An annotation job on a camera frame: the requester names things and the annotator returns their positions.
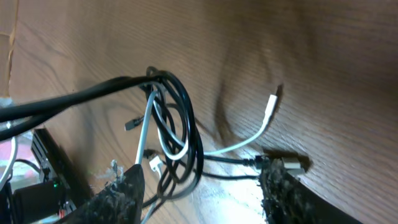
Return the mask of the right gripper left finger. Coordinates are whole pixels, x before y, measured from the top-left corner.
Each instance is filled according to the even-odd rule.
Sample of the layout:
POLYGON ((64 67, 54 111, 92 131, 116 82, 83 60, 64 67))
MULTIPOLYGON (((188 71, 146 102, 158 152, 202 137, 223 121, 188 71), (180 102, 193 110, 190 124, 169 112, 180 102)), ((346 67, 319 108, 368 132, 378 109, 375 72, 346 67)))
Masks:
POLYGON ((100 193, 58 222, 63 224, 122 224, 141 222, 145 181, 135 164, 100 193))

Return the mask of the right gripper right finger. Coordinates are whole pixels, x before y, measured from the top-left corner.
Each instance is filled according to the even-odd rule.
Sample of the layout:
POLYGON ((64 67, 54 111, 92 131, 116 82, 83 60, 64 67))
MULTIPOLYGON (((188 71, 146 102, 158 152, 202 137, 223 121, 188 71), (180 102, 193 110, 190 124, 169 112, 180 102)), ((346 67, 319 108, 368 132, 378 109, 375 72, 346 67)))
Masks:
POLYGON ((267 223, 359 223, 304 186, 299 181, 304 173, 297 158, 266 159, 262 164, 259 183, 267 223))

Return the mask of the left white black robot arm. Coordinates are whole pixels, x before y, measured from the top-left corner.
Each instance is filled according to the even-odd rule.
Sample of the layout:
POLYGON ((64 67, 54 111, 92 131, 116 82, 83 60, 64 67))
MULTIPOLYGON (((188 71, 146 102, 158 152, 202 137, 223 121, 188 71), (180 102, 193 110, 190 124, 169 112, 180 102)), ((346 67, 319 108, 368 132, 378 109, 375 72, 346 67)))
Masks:
POLYGON ((1 224, 33 223, 58 213, 65 202, 66 189, 58 180, 11 189, 1 189, 1 224))

